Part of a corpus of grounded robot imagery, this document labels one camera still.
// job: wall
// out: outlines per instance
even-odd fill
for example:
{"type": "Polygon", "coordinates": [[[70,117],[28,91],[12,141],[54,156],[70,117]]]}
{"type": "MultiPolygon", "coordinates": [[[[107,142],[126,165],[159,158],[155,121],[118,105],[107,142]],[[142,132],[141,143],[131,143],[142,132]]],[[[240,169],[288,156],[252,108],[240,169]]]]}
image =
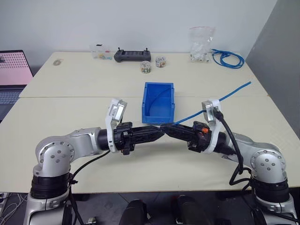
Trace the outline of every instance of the wall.
{"type": "Polygon", "coordinates": [[[215,26],[215,48],[247,56],[276,0],[1,0],[0,49],[23,49],[32,67],[54,51],[188,52],[188,29],[215,26]]]}
{"type": "Polygon", "coordinates": [[[300,1],[278,0],[246,62],[300,137],[299,22],[300,1]]]}

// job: small round container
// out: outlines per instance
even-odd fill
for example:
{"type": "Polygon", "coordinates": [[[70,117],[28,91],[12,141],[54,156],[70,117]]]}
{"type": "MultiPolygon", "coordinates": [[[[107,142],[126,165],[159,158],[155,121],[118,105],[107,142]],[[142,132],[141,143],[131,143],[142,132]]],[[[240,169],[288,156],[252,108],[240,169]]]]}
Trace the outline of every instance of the small round container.
{"type": "Polygon", "coordinates": [[[165,56],[157,56],[155,58],[155,64],[157,67],[165,67],[165,56]]]}
{"type": "Polygon", "coordinates": [[[143,61],[141,62],[141,71],[144,74],[148,74],[151,72],[151,64],[149,61],[143,61]]]}

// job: floor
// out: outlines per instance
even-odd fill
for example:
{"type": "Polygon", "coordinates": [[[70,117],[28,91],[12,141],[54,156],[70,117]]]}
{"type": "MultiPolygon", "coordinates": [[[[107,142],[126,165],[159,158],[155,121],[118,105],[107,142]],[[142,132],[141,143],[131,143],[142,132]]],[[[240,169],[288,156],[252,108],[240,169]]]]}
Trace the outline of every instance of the floor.
{"type": "MultiPolygon", "coordinates": [[[[97,217],[98,225],[118,225],[128,202],[142,199],[147,204],[151,216],[148,225],[172,225],[174,221],[170,200],[177,195],[188,195],[196,199],[210,218],[230,219],[232,225],[254,224],[248,207],[239,196],[221,201],[217,198],[217,192],[213,191],[92,194],[88,201],[77,204],[84,222],[87,222],[89,217],[97,217]]],[[[14,194],[9,198],[7,205],[17,200],[18,197],[14,194]]],[[[6,224],[23,224],[24,214],[25,204],[19,207],[6,224]]]]}

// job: table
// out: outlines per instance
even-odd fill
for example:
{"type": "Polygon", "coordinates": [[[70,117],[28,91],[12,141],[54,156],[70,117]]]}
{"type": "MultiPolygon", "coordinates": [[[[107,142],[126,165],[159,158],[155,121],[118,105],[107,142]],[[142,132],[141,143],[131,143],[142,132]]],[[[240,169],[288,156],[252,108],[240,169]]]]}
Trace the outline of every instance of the table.
{"type": "Polygon", "coordinates": [[[20,97],[142,97],[145,82],[161,82],[174,83],[176,97],[220,98],[248,81],[253,83],[251,89],[236,96],[267,95],[247,64],[229,69],[215,62],[192,63],[188,53],[151,55],[152,71],[143,74],[139,62],[95,60],[89,52],[55,52],[20,97]],[[166,67],[155,66],[158,55],[167,58],[166,67]],[[63,60],[59,66],[53,65],[56,59],[63,60]]]}
{"type": "MultiPolygon", "coordinates": [[[[201,102],[206,99],[176,97],[175,119],[199,111],[201,102]]],[[[123,121],[132,121],[134,127],[141,126],[142,97],[124,97],[123,100],[128,102],[123,121]]],[[[78,128],[105,128],[110,101],[110,97],[19,99],[0,124],[0,190],[29,192],[32,169],[37,164],[37,143],[45,137],[65,135],[78,128]]],[[[273,101],[267,96],[232,96],[222,102],[222,109],[233,132],[281,149],[287,162],[289,185],[299,187],[300,141],[273,101]]],[[[202,115],[195,120],[204,122],[202,115]]],[[[193,121],[183,124],[191,126],[193,121]]],[[[71,172],[91,159],[76,160],[71,172]]],[[[73,192],[241,189],[243,184],[228,184],[236,165],[217,153],[205,155],[188,151],[186,142],[164,135],[156,142],[136,145],[129,156],[110,153],[90,164],[77,175],[79,183],[74,185],[73,192]]]]}

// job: laptop keyboard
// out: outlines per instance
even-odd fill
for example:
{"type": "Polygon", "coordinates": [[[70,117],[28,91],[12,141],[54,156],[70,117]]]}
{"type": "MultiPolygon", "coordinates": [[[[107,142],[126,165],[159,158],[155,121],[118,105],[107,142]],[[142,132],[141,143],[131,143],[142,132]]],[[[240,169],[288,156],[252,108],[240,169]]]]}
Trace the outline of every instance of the laptop keyboard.
{"type": "Polygon", "coordinates": [[[0,92],[0,104],[14,104],[21,92],[0,92]]]}

